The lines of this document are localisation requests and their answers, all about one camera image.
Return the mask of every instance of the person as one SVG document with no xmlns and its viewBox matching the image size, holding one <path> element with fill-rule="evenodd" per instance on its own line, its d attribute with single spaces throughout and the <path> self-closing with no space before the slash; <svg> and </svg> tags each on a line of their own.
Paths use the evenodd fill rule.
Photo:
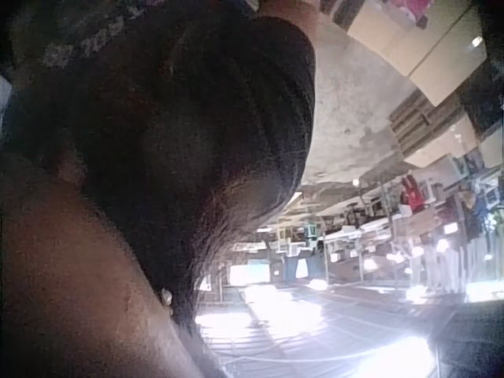
<svg viewBox="0 0 504 378">
<path fill-rule="evenodd" d="M 315 3 L 48 0 L 12 17 L 3 376 L 224 376 L 195 287 L 300 184 Z"/>
</svg>

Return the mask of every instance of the earring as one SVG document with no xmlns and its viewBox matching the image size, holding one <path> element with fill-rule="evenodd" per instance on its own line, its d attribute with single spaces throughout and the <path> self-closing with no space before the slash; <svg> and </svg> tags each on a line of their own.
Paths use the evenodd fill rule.
<svg viewBox="0 0 504 378">
<path fill-rule="evenodd" d="M 169 309 L 170 315 L 173 315 L 173 309 L 172 309 L 172 299 L 173 295 L 170 290 L 167 289 L 162 289 L 161 290 L 161 303 L 164 307 Z"/>
</svg>

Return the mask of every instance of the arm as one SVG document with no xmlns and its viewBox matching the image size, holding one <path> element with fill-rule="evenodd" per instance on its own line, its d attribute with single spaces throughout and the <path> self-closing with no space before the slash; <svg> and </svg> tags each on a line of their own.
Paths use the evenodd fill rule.
<svg viewBox="0 0 504 378">
<path fill-rule="evenodd" d="M 259 17 L 277 17 L 300 28 L 315 44 L 320 0 L 263 0 Z"/>
</svg>

